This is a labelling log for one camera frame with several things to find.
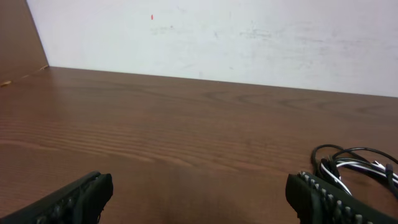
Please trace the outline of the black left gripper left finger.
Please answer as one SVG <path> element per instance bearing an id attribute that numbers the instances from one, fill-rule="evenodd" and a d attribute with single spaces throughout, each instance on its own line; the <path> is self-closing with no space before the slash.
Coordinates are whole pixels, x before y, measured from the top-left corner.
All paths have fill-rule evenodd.
<path id="1" fill-rule="evenodd" d="M 113 196 L 111 174 L 90 172 L 46 197 L 1 218 L 2 224 L 98 224 Z"/>

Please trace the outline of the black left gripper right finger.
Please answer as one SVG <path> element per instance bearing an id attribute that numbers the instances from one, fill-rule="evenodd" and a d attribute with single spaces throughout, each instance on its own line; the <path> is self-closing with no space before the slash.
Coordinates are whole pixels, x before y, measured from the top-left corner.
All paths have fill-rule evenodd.
<path id="1" fill-rule="evenodd" d="M 397 219 L 308 172 L 288 175 L 285 197 L 301 224 L 397 224 Z"/>

